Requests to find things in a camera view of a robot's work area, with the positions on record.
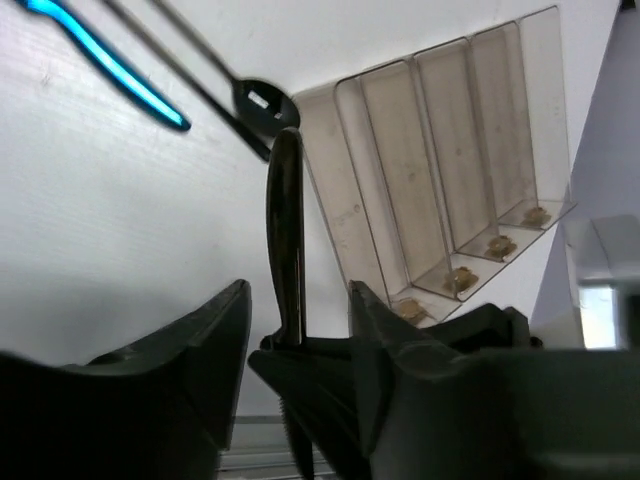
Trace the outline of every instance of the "clear plastic organizer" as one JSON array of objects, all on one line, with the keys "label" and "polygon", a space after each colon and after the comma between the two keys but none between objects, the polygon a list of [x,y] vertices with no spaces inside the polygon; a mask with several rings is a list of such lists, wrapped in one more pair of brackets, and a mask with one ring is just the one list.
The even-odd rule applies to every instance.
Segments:
[{"label": "clear plastic organizer", "polygon": [[438,322],[571,207],[551,8],[296,96],[345,282]]}]

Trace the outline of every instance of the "metallic blue handle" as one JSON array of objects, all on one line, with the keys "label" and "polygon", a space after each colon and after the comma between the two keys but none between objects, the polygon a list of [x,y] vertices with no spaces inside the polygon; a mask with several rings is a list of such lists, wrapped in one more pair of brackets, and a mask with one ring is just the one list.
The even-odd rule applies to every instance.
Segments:
[{"label": "metallic blue handle", "polygon": [[92,32],[69,6],[59,0],[16,0],[16,2],[32,12],[47,15],[58,22],[93,63],[137,103],[150,109],[154,116],[177,130],[187,131],[191,128],[187,118],[165,100],[113,48]]}]

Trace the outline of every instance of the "blue handle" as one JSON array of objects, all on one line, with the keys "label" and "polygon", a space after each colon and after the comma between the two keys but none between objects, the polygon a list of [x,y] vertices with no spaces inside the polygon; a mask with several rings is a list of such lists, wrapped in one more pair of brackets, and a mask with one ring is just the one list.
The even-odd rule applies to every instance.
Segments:
[{"label": "blue handle", "polygon": [[58,22],[78,44],[85,55],[105,72],[115,84],[137,103],[151,110],[172,128],[187,131],[191,123],[155,90],[115,50],[82,22],[80,16],[59,0],[16,0],[30,11],[41,13]]}]

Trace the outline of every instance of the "brown object in compartment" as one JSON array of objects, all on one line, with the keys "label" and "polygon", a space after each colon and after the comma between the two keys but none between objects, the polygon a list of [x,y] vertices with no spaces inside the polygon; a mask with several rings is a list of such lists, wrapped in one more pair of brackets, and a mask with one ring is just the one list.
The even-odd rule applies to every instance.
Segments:
[{"label": "brown object in compartment", "polygon": [[405,298],[398,302],[396,312],[414,327],[429,316],[429,313],[413,298]]},{"label": "brown object in compartment", "polygon": [[485,253],[488,257],[493,257],[497,259],[503,259],[507,255],[512,254],[518,248],[518,245],[513,243],[510,237],[507,235],[499,235],[493,238],[488,244],[487,252]]},{"label": "brown object in compartment", "polygon": [[477,282],[478,276],[470,268],[458,267],[446,275],[444,288],[457,294],[469,290]]},{"label": "brown object in compartment", "polygon": [[549,220],[551,220],[551,215],[543,207],[533,207],[525,212],[522,225],[539,228]]}]

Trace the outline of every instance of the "spoon head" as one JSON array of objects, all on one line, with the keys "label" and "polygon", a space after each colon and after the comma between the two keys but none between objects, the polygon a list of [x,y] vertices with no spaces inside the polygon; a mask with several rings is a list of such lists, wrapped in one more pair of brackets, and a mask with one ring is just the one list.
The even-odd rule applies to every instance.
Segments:
[{"label": "spoon head", "polygon": [[263,135],[275,137],[287,127],[300,126],[300,112],[282,90],[262,80],[240,80],[233,89],[238,115]]}]

